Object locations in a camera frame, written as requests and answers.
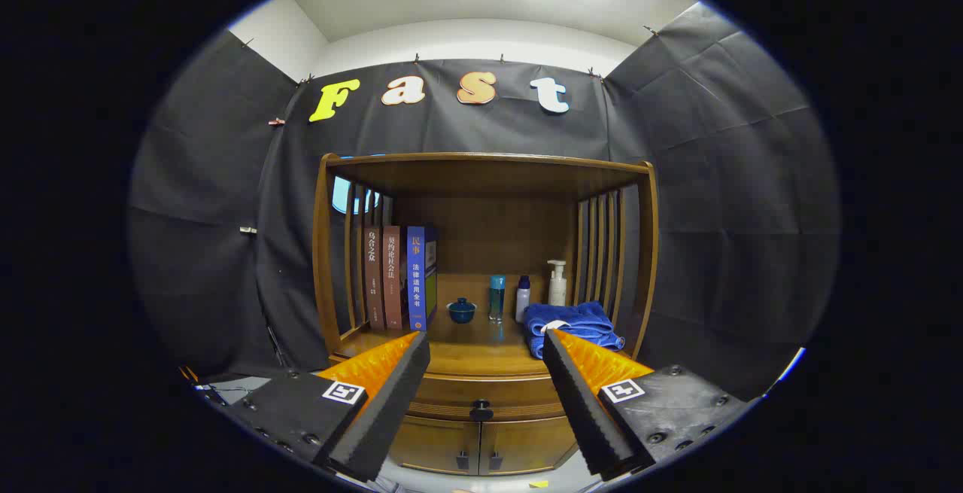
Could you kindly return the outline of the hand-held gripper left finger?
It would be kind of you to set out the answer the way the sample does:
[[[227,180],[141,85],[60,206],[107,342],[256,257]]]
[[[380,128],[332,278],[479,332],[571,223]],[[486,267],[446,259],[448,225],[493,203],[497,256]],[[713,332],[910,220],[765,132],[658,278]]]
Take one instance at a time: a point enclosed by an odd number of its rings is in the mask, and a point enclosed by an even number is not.
[[[372,482],[430,362],[415,331],[319,373],[288,370],[223,405],[248,434],[328,473]]]

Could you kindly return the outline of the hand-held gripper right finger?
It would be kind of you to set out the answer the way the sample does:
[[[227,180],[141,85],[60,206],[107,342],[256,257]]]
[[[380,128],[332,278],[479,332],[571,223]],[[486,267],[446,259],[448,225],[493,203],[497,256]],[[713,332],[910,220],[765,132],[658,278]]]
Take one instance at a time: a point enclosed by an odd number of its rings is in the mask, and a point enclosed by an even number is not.
[[[589,472],[604,482],[677,462],[753,407],[689,367],[653,370],[564,330],[546,332],[543,360]]]

